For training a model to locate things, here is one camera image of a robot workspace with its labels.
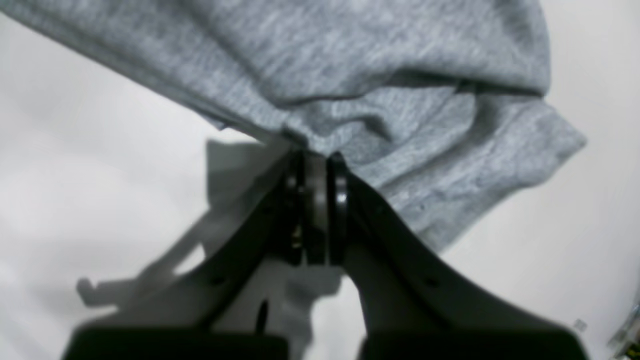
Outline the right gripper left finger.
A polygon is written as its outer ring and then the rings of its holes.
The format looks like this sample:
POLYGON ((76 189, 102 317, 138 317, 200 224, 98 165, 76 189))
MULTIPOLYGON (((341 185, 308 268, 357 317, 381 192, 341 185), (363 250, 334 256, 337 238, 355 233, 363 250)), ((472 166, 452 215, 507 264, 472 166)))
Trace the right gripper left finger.
POLYGON ((310 312, 327 290, 329 165, 297 151, 266 173, 266 193, 224 241, 230 214, 203 215, 167 255, 130 279, 78 281, 110 315, 73 333, 65 360, 301 360, 310 312))

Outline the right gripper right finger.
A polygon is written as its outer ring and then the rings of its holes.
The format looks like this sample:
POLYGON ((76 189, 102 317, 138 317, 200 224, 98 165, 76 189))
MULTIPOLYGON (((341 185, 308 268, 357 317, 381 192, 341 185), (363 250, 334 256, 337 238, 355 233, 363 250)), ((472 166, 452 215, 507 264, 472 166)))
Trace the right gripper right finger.
POLYGON ((474 284, 427 249, 391 206, 327 160, 329 248, 359 292, 361 360, 585 360, 564 326, 474 284))

